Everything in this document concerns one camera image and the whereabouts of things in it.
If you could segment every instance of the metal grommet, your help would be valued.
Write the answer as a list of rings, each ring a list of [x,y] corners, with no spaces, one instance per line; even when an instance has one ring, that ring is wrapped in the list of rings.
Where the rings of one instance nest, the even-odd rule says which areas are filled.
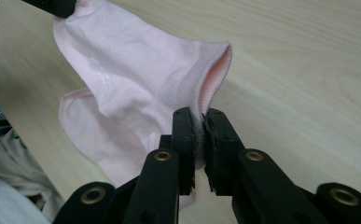
[[[333,199],[339,203],[343,203],[349,206],[356,206],[359,204],[357,197],[346,189],[331,189],[329,194]]]
[[[171,153],[169,152],[157,152],[155,155],[154,155],[154,158],[157,160],[157,161],[168,161],[170,160],[172,157]]]
[[[102,187],[94,187],[86,190],[81,195],[81,202],[84,204],[98,203],[105,196],[105,190]]]
[[[259,154],[258,152],[255,152],[255,151],[246,152],[246,157],[250,161],[262,161],[262,160],[264,160],[264,157],[261,154]]]

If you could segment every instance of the pink fabric fold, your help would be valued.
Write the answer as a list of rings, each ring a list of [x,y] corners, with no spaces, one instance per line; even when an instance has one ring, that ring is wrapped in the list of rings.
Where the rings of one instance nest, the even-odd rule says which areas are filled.
[[[229,69],[229,43],[169,35],[106,0],[79,1],[53,28],[88,86],[62,98],[60,122],[116,187],[139,175],[160,136],[171,134],[176,109],[191,108],[202,143],[202,114]]]

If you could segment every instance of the wood grain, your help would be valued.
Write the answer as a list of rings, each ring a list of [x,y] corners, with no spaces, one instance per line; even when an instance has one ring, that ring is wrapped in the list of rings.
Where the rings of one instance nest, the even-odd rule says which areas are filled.
[[[341,182],[361,191],[361,1],[114,2],[168,33],[229,41],[231,68],[212,107],[244,144],[305,189]],[[0,106],[66,199],[105,177],[58,122],[61,97],[84,83],[57,50],[51,19],[0,2]],[[229,200],[202,187],[181,223],[235,223]]]

